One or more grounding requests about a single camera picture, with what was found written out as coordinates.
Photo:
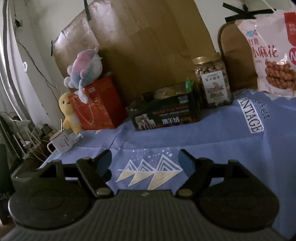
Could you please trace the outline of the clear seed snack packet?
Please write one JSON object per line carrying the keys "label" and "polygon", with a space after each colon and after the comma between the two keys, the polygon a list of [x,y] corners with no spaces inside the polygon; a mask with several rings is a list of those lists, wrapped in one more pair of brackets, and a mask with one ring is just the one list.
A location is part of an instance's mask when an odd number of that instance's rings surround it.
{"label": "clear seed snack packet", "polygon": [[164,87],[156,90],[154,92],[154,98],[162,100],[162,99],[166,99],[166,98],[177,96],[184,93],[187,93],[185,85],[178,84],[175,86]]}

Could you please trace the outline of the brown paper backdrop sheet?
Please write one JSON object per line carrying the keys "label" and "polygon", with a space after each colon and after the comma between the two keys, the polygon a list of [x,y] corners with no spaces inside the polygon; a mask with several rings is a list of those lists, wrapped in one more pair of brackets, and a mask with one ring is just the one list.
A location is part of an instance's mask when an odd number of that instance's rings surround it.
{"label": "brown paper backdrop sheet", "polygon": [[93,1],[53,43],[61,74],[95,47],[125,103],[195,79],[193,59],[215,51],[194,1]]}

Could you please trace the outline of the clear nut jar gold lid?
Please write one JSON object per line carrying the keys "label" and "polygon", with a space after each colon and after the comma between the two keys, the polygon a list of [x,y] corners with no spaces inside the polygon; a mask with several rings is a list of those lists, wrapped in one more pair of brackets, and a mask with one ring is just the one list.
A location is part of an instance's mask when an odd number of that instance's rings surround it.
{"label": "clear nut jar gold lid", "polygon": [[193,63],[205,106],[216,108],[231,104],[232,93],[220,53],[197,57]]}

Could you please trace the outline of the black cardboard storage box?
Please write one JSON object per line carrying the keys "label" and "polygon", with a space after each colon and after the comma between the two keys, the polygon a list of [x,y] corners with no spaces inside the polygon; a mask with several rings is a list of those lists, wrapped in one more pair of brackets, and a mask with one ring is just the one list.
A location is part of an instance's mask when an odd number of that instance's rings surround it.
{"label": "black cardboard storage box", "polygon": [[142,94],[126,108],[137,131],[179,126],[200,121],[199,90],[195,83],[191,92],[162,100],[155,99],[154,92],[150,91]]}

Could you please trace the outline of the white enamel mug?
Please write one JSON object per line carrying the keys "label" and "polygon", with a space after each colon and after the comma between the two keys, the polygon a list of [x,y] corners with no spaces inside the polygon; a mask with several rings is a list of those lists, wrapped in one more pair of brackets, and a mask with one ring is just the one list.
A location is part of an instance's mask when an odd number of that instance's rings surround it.
{"label": "white enamel mug", "polygon": [[60,154],[65,154],[73,148],[73,142],[66,130],[60,130],[49,138],[47,148],[50,153],[53,153],[53,151],[50,150],[50,145],[52,145]]}

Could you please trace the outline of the red gift bag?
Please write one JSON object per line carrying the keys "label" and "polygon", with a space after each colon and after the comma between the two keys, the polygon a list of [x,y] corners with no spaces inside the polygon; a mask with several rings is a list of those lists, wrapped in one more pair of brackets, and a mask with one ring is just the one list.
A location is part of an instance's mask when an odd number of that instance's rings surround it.
{"label": "red gift bag", "polygon": [[111,77],[101,78],[84,88],[88,103],[84,104],[77,95],[70,94],[72,105],[84,130],[113,129],[120,126],[128,113],[112,83]]}

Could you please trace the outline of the yellow duck plush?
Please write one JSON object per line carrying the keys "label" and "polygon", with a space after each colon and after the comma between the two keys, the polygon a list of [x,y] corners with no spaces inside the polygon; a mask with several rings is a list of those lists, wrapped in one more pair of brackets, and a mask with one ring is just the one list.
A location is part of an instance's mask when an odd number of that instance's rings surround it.
{"label": "yellow duck plush", "polygon": [[62,94],[59,98],[59,107],[65,116],[62,127],[66,130],[71,129],[76,135],[82,130],[81,122],[77,117],[69,99],[70,92]]}

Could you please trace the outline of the pink twisted-snack bag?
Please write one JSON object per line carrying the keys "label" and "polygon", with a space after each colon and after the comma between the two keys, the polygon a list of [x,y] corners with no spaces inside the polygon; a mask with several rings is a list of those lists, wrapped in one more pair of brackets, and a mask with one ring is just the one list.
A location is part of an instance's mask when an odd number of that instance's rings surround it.
{"label": "pink twisted-snack bag", "polygon": [[250,46],[258,91],[295,98],[295,9],[235,24]]}

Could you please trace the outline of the pastel plush toy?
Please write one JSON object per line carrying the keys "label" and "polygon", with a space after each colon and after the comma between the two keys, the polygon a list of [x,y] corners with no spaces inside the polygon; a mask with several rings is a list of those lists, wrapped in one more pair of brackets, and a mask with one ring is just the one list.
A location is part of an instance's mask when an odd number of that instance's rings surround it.
{"label": "pastel plush toy", "polygon": [[64,85],[77,89],[75,94],[84,104],[89,101],[84,88],[95,82],[103,70],[98,51],[98,47],[81,51],[73,64],[67,67],[68,76],[64,79]]}

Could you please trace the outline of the green snack packet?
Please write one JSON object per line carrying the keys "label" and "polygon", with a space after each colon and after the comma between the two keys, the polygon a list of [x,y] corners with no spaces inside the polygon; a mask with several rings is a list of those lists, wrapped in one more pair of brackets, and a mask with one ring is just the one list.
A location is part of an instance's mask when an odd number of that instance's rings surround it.
{"label": "green snack packet", "polygon": [[186,92],[191,92],[193,90],[194,81],[190,80],[189,77],[187,77],[185,81],[186,86]]}

